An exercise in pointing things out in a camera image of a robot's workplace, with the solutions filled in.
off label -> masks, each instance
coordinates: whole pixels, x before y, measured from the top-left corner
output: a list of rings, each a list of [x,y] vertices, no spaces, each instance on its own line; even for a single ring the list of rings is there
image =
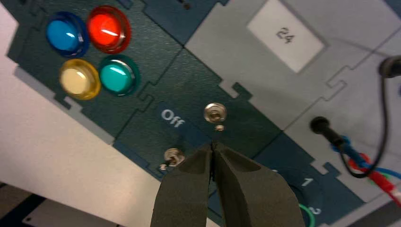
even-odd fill
[[[185,115],[166,102],[160,102],[156,109],[157,118],[194,148],[210,142],[211,139],[187,118],[188,115],[190,114]]]
[[[178,128],[185,123],[185,120],[181,119],[180,116],[174,115],[174,112],[169,109],[163,110],[161,116],[164,120],[170,121],[170,124],[173,124],[174,128]]]

green ring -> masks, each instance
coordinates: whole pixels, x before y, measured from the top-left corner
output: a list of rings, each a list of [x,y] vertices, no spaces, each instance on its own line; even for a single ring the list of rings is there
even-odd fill
[[[308,214],[308,216],[309,216],[309,227],[314,227],[315,220],[314,220],[313,213],[306,206],[304,206],[302,204],[299,204],[299,207],[301,209],[303,209]]]

red cable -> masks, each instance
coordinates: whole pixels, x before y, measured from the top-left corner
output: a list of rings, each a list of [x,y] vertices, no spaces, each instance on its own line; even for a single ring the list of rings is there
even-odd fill
[[[360,153],[361,157],[369,164],[370,160],[369,157],[363,153]],[[349,159],[348,164],[350,167],[353,169],[366,172],[367,168],[359,168],[357,164],[354,162],[354,160]],[[383,192],[387,193],[392,200],[394,200],[398,206],[401,207],[401,200],[398,198],[399,196],[396,196],[395,194],[399,193],[397,188],[395,187],[394,184],[392,184],[387,178],[385,178],[381,173],[377,171],[373,171],[371,174],[368,176],[377,186],[379,186],[380,189],[382,189]]]

